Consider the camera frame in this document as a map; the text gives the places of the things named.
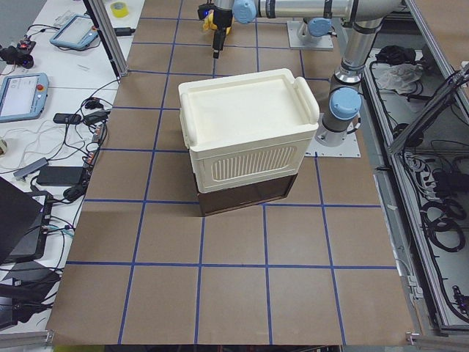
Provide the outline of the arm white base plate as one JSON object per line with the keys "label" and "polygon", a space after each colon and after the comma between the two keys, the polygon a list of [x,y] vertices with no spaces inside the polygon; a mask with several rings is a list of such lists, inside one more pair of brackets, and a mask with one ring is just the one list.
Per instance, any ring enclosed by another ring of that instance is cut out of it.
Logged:
{"label": "arm white base plate", "polygon": [[327,18],[304,18],[287,21],[289,47],[294,50],[332,51],[332,21]]}
{"label": "arm white base plate", "polygon": [[310,145],[306,149],[305,157],[323,157],[323,158],[360,158],[361,151],[358,145],[356,133],[350,133],[354,128],[353,122],[347,127],[341,144],[337,146],[323,145],[316,138],[311,140]]}

